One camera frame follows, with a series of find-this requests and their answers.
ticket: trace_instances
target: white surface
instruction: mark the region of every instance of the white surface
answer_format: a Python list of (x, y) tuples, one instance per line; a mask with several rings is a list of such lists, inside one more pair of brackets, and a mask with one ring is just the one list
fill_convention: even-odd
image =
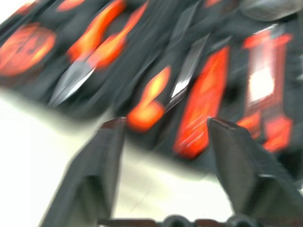
[[(24, 0), (0, 1), (0, 22)], [(105, 114), (100, 120), (110, 119)], [(81, 125), (0, 90), (1, 226), (36, 227), (97, 122)], [(227, 197), (214, 176), (199, 174), (125, 143), (115, 217), (225, 221)]]

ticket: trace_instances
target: white floor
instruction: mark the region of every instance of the white floor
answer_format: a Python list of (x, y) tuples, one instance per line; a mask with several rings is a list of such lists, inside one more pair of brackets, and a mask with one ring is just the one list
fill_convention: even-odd
[[(0, 1), (0, 22), (24, 0)], [(111, 119), (106, 113), (100, 122)], [(99, 122), (78, 124), (0, 90), (0, 226), (36, 227), (65, 167)], [(192, 172), (125, 143), (115, 217), (225, 221), (232, 209), (215, 176)]]

